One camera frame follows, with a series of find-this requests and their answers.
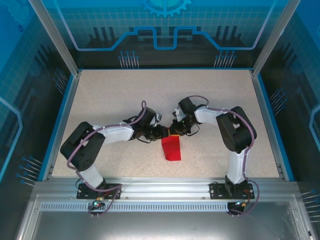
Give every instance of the perforated metal strip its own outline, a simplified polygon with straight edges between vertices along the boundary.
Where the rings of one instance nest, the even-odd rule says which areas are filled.
[[[44,212],[86,212],[88,202],[43,202]],[[227,212],[226,202],[115,202],[110,212]]]

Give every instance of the blue printed backdrop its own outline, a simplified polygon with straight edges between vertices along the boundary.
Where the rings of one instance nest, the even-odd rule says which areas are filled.
[[[286,3],[44,1],[80,68],[252,67]]]
[[[320,191],[320,1],[301,0],[261,71],[294,177]]]
[[[29,2],[0,0],[1,239],[15,238],[69,77]]]

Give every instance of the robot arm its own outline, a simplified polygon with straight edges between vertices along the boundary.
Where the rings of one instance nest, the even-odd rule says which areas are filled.
[[[239,114],[250,125],[254,138],[257,132],[250,123],[243,109],[236,106],[231,111]],[[251,144],[252,137],[246,125],[234,114],[223,111],[222,109],[210,108],[206,105],[196,106],[190,98],[181,100],[178,107],[173,112],[176,118],[170,127],[170,134],[189,135],[194,125],[203,123],[212,124],[219,127],[222,140],[229,149],[229,169],[225,176],[225,188],[232,195],[242,191],[247,184],[243,176],[243,165],[245,150]]]
[[[71,163],[90,186],[100,190],[107,188],[104,178],[94,164],[102,146],[119,141],[139,139],[141,136],[152,142],[169,135],[169,131],[165,126],[157,124],[162,117],[159,113],[149,107],[146,107],[144,114],[143,112],[142,110],[138,116],[130,117],[119,124],[111,125],[96,132],[76,152]],[[80,142],[99,128],[101,127],[91,125],[88,122],[80,123],[61,146],[60,152],[62,155],[68,159]]]

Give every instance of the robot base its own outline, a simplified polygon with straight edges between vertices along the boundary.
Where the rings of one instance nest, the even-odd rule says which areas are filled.
[[[213,182],[209,184],[209,192],[210,192],[210,198],[212,200],[217,199],[234,199],[234,200],[246,200],[248,199],[248,195],[244,192],[244,190],[248,190],[250,192],[250,199],[255,199],[255,193],[254,189],[252,187],[252,184],[247,183],[241,191],[233,193],[232,196],[230,196],[229,192],[226,190],[226,184],[225,183],[217,183]]]
[[[113,187],[118,186],[118,183],[112,183],[112,184],[105,184],[105,188],[104,189],[110,189]],[[115,194],[117,193],[117,189],[112,190],[110,192],[98,192],[98,191],[93,191],[92,189],[90,189],[89,187],[87,187],[87,185],[85,185],[84,183],[79,184],[78,187],[78,191],[76,193],[76,199],[97,199],[98,197],[101,197],[103,195],[104,199],[113,199]],[[115,197],[115,199],[120,199],[120,192],[118,193],[118,195]]]

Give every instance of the beige work surface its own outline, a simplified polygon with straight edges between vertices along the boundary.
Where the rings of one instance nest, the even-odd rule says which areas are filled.
[[[242,107],[257,132],[247,162],[248,177],[279,177],[248,70],[83,70],[62,143],[83,121],[104,126],[136,116],[142,100],[162,114],[160,124],[170,126],[178,102],[190,95],[205,96],[213,108]],[[201,99],[192,101],[203,103]],[[196,135],[180,137],[180,147],[182,160],[167,161],[160,140],[151,144],[138,140],[115,142],[100,150],[95,164],[105,177],[226,175],[229,151],[217,126],[200,125]],[[53,177],[76,176],[66,162],[59,153]]]

